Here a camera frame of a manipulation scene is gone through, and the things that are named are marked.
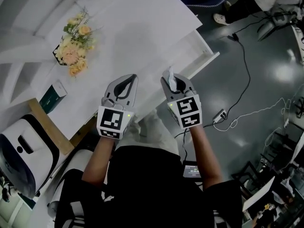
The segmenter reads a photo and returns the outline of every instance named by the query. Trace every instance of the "gray floor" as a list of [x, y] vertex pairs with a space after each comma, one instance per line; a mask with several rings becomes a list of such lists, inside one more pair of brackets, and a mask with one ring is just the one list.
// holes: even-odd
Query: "gray floor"
[[[227, 39], [227, 35], [259, 20], [249, 16], [228, 27], [223, 27], [212, 19], [212, 14], [220, 10], [221, 7], [193, 10], [203, 23], [198, 29], [199, 33], [214, 52], [220, 52], [220, 56], [192, 80], [200, 95], [205, 125], [212, 123], [212, 118], [218, 111], [228, 110], [237, 101], [248, 81], [241, 47], [238, 43]], [[303, 83], [303, 66], [291, 62], [287, 53], [288, 49], [292, 49], [299, 58], [299, 49], [292, 28], [277, 31], [258, 42], [257, 29], [261, 24], [262, 22], [252, 25], [238, 33], [239, 40], [246, 50], [251, 84], [239, 104], [230, 111], [228, 120], [217, 125], [220, 129], [226, 129], [239, 115], [272, 106], [280, 97], [291, 98]], [[243, 117], [235, 128], [227, 132], [219, 132], [213, 127], [205, 128], [226, 180], [230, 179], [231, 174], [240, 170], [247, 161], [257, 165], [266, 137], [275, 128], [283, 125], [281, 115], [283, 107], [284, 103], [281, 102], [271, 110]], [[181, 132], [168, 113], [166, 103], [158, 107], [158, 115], [174, 136]], [[177, 139], [183, 160], [182, 135]], [[189, 134], [185, 146], [188, 151], [187, 160], [195, 160]]]

